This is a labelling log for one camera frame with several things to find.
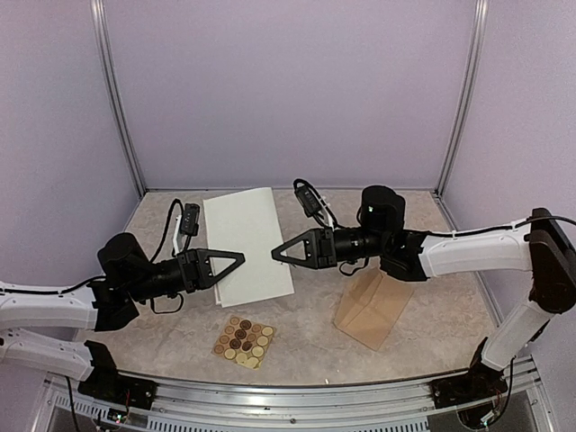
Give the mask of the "ornate bordered letter paper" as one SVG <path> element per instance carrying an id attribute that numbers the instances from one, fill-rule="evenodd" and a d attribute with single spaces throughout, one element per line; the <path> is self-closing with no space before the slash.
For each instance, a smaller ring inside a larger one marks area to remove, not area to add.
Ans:
<path id="1" fill-rule="evenodd" d="M 207 199 L 203 202 L 208 248 L 244 255 L 245 263 L 216 285 L 223 308 L 294 293 L 290 267 L 273 260 L 284 243 L 273 191 L 269 187 Z"/>

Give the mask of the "brown kraft envelope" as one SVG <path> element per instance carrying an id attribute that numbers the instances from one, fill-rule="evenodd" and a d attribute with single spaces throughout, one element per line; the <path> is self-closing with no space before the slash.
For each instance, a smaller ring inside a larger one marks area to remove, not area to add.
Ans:
<path id="1" fill-rule="evenodd" d="M 334 325 L 360 344 L 378 351 L 414 293 L 410 283 L 371 269 L 342 295 Z"/>

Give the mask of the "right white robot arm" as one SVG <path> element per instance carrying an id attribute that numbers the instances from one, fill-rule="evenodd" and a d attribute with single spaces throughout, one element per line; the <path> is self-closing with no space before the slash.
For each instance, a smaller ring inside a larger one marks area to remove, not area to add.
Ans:
<path id="1" fill-rule="evenodd" d="M 337 222 L 309 182 L 296 179 L 293 189 L 305 215 L 319 226 L 273 249 L 275 261 L 320 270 L 377 257 L 385 274 L 408 283 L 489 270 L 531 273 L 527 297 L 479 345 L 463 375 L 460 390 L 468 399 L 481 398 L 554 316 L 575 305 L 575 248 L 559 225 L 562 217 L 545 208 L 483 229 L 405 229 L 405 199 L 387 186 L 371 185 L 362 191 L 357 226 L 349 228 Z"/>

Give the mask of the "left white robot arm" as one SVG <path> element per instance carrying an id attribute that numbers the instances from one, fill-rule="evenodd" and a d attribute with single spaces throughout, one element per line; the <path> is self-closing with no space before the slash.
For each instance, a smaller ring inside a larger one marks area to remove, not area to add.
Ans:
<path id="1" fill-rule="evenodd" d="M 213 287 L 245 262 L 239 252 L 188 249 L 154 262 L 136 237 L 121 233 L 98 252 L 103 274 L 71 287 L 1 285 L 1 361 L 89 380 L 109 401 L 126 391 L 108 348 L 39 334 L 40 328 L 111 332 L 138 315 L 138 304 Z"/>

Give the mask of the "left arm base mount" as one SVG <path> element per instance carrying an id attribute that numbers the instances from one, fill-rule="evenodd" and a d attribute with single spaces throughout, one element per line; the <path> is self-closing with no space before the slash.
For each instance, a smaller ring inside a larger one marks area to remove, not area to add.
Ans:
<path id="1" fill-rule="evenodd" d="M 80 394 L 124 407 L 149 410 L 155 399 L 158 384 L 154 381 L 119 373 L 106 345 L 86 341 L 91 355 L 92 372 L 77 386 Z"/>

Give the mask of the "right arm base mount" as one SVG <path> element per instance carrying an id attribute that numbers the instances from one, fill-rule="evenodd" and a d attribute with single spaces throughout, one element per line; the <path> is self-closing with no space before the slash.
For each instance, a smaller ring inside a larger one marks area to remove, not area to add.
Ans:
<path id="1" fill-rule="evenodd" d="M 494 370 L 482 363 L 485 338 L 476 348 L 465 373 L 433 380 L 429 386 L 436 409 L 462 405 L 506 393 L 509 387 L 502 370 Z"/>

